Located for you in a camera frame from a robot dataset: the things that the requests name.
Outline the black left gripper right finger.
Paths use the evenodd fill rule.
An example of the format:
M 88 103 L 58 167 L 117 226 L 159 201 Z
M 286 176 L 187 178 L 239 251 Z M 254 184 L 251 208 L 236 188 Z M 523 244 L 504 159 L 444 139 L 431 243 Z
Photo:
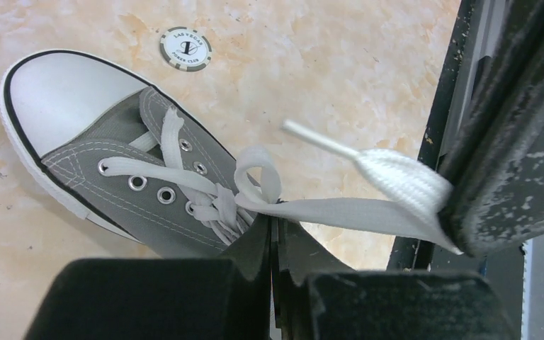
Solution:
M 271 220 L 283 339 L 515 339 L 495 291 L 473 272 L 356 271 L 296 222 Z

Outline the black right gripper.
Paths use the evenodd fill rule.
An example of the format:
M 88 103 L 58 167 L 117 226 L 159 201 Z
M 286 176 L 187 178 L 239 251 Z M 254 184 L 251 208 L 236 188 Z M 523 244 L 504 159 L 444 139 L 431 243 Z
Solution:
M 439 219 L 468 256 L 544 234 L 544 1 L 510 1 L 441 174 Z

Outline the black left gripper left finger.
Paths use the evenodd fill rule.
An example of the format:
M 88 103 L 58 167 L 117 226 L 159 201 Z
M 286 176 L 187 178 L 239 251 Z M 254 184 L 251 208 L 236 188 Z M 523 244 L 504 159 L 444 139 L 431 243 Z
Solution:
M 208 259 L 79 259 L 53 280 L 27 339 L 267 339 L 271 219 Z

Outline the white shoelace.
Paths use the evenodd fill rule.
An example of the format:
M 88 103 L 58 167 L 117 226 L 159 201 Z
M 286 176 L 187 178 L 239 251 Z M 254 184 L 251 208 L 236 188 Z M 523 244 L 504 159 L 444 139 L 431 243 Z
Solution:
M 285 120 L 283 130 L 298 139 L 353 163 L 370 185 L 384 198 L 325 198 L 280 202 L 282 185 L 267 150 L 246 148 L 234 171 L 237 192 L 206 177 L 182 169 L 179 133 L 183 119 L 175 108 L 164 116 L 159 139 L 141 136 L 141 147 L 160 145 L 164 164 L 157 166 L 127 157 L 100 160 L 101 175 L 146 177 L 176 184 L 188 197 L 186 212 L 230 244 L 253 220 L 250 213 L 281 217 L 350 230 L 421 239 L 454 254 L 459 248 L 441 229 L 438 212 L 452 185 L 421 162 L 392 149 L 357 150 L 341 144 L 294 121 Z

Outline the grey canvas sneaker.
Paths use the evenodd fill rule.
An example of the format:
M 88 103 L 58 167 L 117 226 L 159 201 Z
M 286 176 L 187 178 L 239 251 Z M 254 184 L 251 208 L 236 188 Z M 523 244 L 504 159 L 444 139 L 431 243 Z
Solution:
M 235 158 L 173 98 L 117 64 L 46 50 L 11 65 L 1 121 L 56 201 L 167 257 L 222 253 L 255 213 L 234 198 Z

